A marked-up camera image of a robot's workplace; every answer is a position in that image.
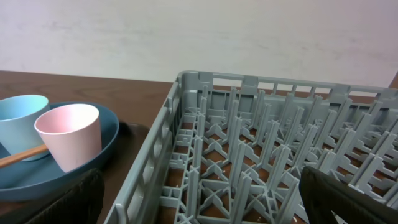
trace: dish rack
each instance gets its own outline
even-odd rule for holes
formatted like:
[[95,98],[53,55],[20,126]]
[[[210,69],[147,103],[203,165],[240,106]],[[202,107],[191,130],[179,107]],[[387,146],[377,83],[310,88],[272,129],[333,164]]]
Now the dish rack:
[[[215,78],[241,86],[213,86]],[[261,90],[264,83],[273,88]],[[182,72],[105,222],[307,223],[304,166],[397,209],[397,96],[388,88]]]

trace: dark blue tray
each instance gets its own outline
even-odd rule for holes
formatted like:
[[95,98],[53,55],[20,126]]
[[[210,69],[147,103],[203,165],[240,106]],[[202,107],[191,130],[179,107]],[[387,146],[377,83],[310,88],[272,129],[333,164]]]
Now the dark blue tray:
[[[118,117],[110,109],[96,103],[54,103],[50,105],[50,108],[73,103],[86,103],[98,108],[101,120],[102,152],[86,164],[67,173],[61,170],[50,154],[36,161],[17,162],[0,168],[0,201],[23,201],[39,198],[87,170],[100,168],[110,157],[114,151],[119,131]],[[0,144],[0,158],[6,156],[9,156],[9,153]]]

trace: wooden stick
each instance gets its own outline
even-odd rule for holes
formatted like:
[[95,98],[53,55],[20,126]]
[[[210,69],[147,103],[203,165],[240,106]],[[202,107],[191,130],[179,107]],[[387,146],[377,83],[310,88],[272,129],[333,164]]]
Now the wooden stick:
[[31,156],[38,155],[42,152],[45,152],[47,150],[46,145],[41,145],[41,146],[36,146],[32,149],[26,150],[24,152],[20,152],[18,154],[14,154],[11,156],[7,156],[5,158],[0,159],[0,168],[6,167],[8,165],[11,165],[13,163],[19,162],[23,159],[26,159]]

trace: table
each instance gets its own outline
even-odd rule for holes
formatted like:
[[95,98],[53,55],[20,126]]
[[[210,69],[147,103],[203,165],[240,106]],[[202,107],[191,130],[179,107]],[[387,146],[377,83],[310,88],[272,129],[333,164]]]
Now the table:
[[[113,110],[129,124],[130,136],[118,141],[116,152],[104,167],[105,195],[98,223],[103,223],[137,153],[172,86],[166,82],[76,77],[0,71],[0,99],[16,95],[44,95],[50,103],[90,101]],[[26,202],[0,202],[0,215]]]

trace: wall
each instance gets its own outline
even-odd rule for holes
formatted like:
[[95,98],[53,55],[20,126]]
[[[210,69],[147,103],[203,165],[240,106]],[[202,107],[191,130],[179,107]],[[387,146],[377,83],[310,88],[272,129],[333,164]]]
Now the wall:
[[0,70],[159,81],[206,70],[388,86],[397,11],[397,0],[2,0]]

